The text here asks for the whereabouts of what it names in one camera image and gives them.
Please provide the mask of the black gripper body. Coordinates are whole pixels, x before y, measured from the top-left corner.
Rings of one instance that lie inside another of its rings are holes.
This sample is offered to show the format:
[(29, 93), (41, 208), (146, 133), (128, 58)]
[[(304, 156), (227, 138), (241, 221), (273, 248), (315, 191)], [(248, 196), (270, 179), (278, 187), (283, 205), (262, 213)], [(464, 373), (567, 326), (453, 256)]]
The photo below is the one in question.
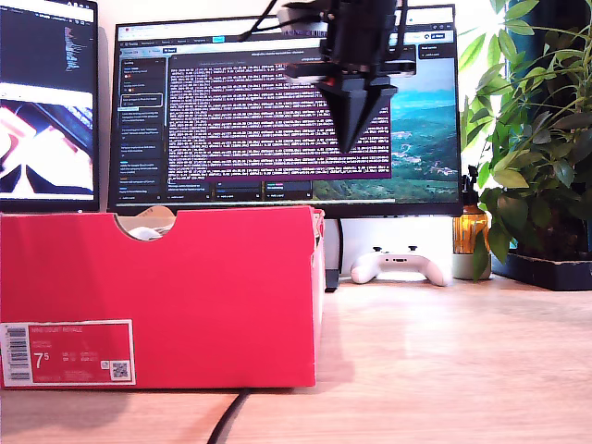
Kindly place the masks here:
[(416, 57), (404, 44), (405, 31), (403, 23), (392, 20), (374, 26), (334, 20), (321, 41), (320, 59), (288, 64), (284, 75), (294, 83), (315, 85), (358, 78), (364, 79), (364, 87), (411, 77), (416, 74)]

